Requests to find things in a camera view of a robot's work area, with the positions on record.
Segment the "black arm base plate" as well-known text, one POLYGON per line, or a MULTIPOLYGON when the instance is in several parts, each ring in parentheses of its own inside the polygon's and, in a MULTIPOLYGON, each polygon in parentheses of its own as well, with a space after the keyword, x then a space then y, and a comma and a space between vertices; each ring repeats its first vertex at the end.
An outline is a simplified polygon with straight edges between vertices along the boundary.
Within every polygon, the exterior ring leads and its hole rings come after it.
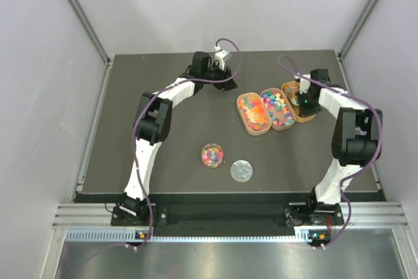
POLYGON ((313 193, 151 194, 155 226, 180 222, 265 222, 278 226, 343 225, 339 204, 325 205, 313 193))

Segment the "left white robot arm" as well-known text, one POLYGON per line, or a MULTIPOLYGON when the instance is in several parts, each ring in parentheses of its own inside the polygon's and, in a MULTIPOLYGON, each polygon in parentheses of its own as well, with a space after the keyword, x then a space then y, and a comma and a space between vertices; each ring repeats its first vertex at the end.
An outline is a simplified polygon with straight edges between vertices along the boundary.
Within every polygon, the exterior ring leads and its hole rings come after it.
POLYGON ((231 53, 216 47, 214 57, 195 52, 191 65, 173 83, 155 93, 143 93, 135 118, 131 144, 133 166, 120 203, 133 224, 142 224, 150 213, 150 175, 155 157, 170 132, 172 111, 182 101, 194 96, 205 84, 221 91, 237 88, 227 60, 231 53))

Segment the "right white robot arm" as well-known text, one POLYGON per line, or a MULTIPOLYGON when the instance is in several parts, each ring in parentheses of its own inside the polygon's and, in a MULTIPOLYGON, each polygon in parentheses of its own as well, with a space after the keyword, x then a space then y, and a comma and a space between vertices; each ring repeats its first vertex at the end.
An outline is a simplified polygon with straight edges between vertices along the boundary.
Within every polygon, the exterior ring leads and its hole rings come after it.
POLYGON ((297 101, 302 116, 327 110, 335 119, 331 141, 332 162, 307 198, 296 220, 319 224, 337 217, 340 201, 352 179, 381 155, 383 114, 363 100, 332 84, 329 71, 312 70, 294 75, 299 88, 297 101))

